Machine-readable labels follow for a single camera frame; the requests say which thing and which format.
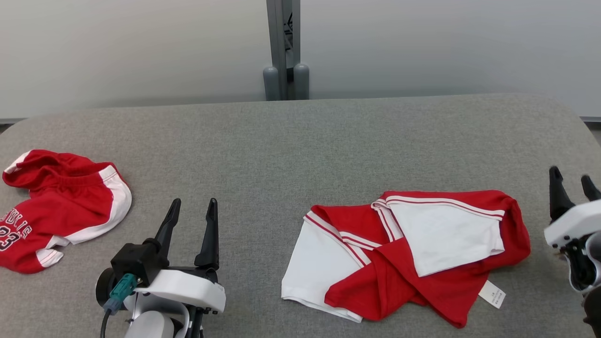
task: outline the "gray table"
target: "gray table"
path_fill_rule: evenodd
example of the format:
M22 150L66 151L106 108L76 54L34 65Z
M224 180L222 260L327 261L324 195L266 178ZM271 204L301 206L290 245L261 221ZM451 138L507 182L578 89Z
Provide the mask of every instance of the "gray table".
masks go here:
M62 249L36 275L0 269L0 336L97 337L94 285L126 242L153 236L182 199L169 259L190 265L210 197L219 201L227 305L206 316L207 337L588 337L566 264L545 244L548 168L585 201L583 173L601 183L601 149L554 100L518 94L314 100L97 109L22 121L0 135L0 165L45 148L113 161L133 205L101 238ZM356 324L279 298L280 282L312 204L370 203L386 190L500 189L518 200L532 254L491 274L500 310L479 299L458 330L412 304ZM0 209L27 195L0 185ZM122 337L125 313L108 338Z

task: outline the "white fabric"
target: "white fabric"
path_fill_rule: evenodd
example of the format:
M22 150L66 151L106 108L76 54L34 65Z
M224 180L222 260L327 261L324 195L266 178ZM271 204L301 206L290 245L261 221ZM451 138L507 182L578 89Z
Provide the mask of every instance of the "white fabric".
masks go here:
M330 286L361 267L341 241L305 220L282 279L282 298L359 323L361 316L331 307L324 299Z
M340 238L348 244L351 244L356 247L363 248L363 249L366 249L369 251L372 251L375 248L379 248L381 246L380 244L378 244L376 242L372 242L368 239L361 238L357 235L353 235L352 233L345 232L345 231L340 231Z
M428 204L428 205L448 205L458 207L463 209L464 211L471 212L473 214L485 215L487 217L494 218L496 220L501 221L503 216L505 215L505 210L486 210L481 209L479 207L475 207L473 205L467 204L465 202L459 200L453 200L450 198L439 198L439 197L408 197L408 196L399 196L392 195L386 198L386 202L390 203L401 203L401 204Z
M390 212L388 205L386 205L386 201L378 199L371 204L371 208L377 212L378 216L380 216L380 221L382 222L384 230L386 230L389 241L392 242L403 238L403 232L401 231L401 228L398 227L397 221Z
M19 170L20 170L20 168L17 168L17 164L19 164L19 163L22 163L23 161L25 161L25 158L27 157L27 155L29 155L29 153L30 153L30 152L31 152L31 150L30 150L30 151L28 151L28 152L25 152L25 153L23 153L21 156L19 156L19 157L18 157L16 160L14 160L14 162L13 162L13 163L11 163L11 164L8 166L8 168L6 168L6 169L4 170L4 172L5 172L5 173L7 173L7 174L12 174L12 173L14 173L15 171L19 171Z
M505 250L499 216L450 204L389 203L389 207L407 238L420 277Z
M356 241L348 237L343 237L342 234L338 232L338 230L334 226L332 226L332 224L329 224L324 219L317 216L317 214L313 211L309 211L303 217L303 219L306 222L309 222L312 226L317 226L318 230L320 230L324 235L332 238L338 245L345 249L349 253L349 255L351 255L351 257L353 257L353 259L355 260L355 262L357 262L357 264L359 264L359 266L365 266L371 263L371 260L363 252L363 250L361 250L360 247L356 246ZM367 244L368 242L370 242L358 236L356 236L355 239L359 239L363 244Z
M61 260L61 258L63 258L63 253L57 250L52 250L50 248L54 247L55 245L65 247L67 244L69 244L69 240L67 240L65 237L60 237L56 235L52 236L52 238L50 238L50 241L46 245L46 248L39 249L35 252L36 257L40 262L40 265L47 268L48 266L58 263L58 261Z

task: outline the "red trim stripe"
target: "red trim stripe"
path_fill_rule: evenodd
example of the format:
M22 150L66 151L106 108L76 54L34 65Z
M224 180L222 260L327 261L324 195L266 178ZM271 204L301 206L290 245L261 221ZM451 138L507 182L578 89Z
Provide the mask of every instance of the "red trim stripe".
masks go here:
M344 246L346 246L346 248L355 256L357 257L357 259L361 262L361 264L363 264L363 266L367 265L365 264L365 262L359 257L359 255L357 255L348 245L348 243L344 242L341 238L340 235L336 235L335 233L331 232L330 230L324 228L321 224L319 224L316 220L312 219L309 215L305 215L305 217L307 217L308 220L310 220L311 222L313 222L313 224L317 225L318 227L322 228L323 230L325 230L326 232L328 232L330 235L334 236L337 240L339 240Z
M399 230L401 230L401 233L403 234L403 236L405 235L403 233L403 229L401 229L401 224L398 222L397 217L394 215L394 213L392 211L390 211L390 214L392 215L392 219L394 220L394 222L396 223L396 226Z
M58 251L54 251L53 253L49 254L48 256L44 257L42 260L40 260L40 265L45 264L46 262L48 262L51 258L53 258L54 256L56 256L56 254L58 254Z
M393 241L396 240L396 238L394 237L394 233L392 232L392 228L390 228L390 225L388 224L388 221L386 220L386 216L384 216L384 213L382 212L382 210L380 210L380 208L378 208L377 212L380 214L380 216L384 220L384 225L386 226L386 228L390 232L390 237L392 237L392 240Z
M453 203L453 202L448 202L448 201L423 201L423 202L416 202L416 201L406 201L406 200L399 200L399 199L396 199L396 198L392 198L392 199L390 199L390 200L387 200L387 201L388 201L388 202L390 202L390 201L398 201L398 202L403 202L403 203L411 203L411 204L451 204L451 205L454 205L454 206L456 206L456 207L459 207L459 208L461 208L461 209L464 209L464 210L469 210L469 211L472 211L472 212L476 212L476 213L478 213L478 214L481 214L481 215L486 215L486 216L496 216L496 217L501 217L501 218L503 218L503 215L500 215L500 214L487 214L487 213L485 213L485 212L481 212L481 211L473 210L473 209L470 209L470 208L464 207L464 206L462 206L462 205L459 205L459 204L456 204L456 203Z
M375 248L376 248L376 247L374 247L373 245L370 245L370 244L367 244L367 243L363 243L363 242L359 242L359 241L357 241L355 238L350 238L350 237L348 237L348 236L342 236L342 239L343 239L343 241L345 241L345 242L347 242L347 241L348 241L348 242L354 242L354 243L351 243L351 244L353 244L353 245L354 245L354 246L356 246L356 247L358 246L357 244L361 244L361 245L365 245L366 247L368 247L368 248L370 248L370 249L375 249Z

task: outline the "white care label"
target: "white care label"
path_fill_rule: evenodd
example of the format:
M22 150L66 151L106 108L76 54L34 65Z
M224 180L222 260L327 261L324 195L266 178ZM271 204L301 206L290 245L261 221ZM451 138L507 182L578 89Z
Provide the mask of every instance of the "white care label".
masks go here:
M505 292L501 291L501 289L496 287L488 280L478 295L484 298L485 301L491 303L497 309L501 308L501 304L503 304L503 300L505 299Z

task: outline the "folded clothing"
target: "folded clothing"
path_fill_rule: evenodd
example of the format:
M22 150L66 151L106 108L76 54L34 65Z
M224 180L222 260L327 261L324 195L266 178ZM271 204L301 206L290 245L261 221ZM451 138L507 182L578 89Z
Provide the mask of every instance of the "folded clothing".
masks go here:
M31 150L2 174L29 190L30 199L0 218L0 266L32 274L56 264L56 245L77 244L113 229L132 203L129 187L110 162Z
M529 252L521 211L503 192L387 192L367 206L312 207L282 297L307 305L300 295L311 295L311 307L351 313L356 322L382 319L411 301L463 327L489 271Z

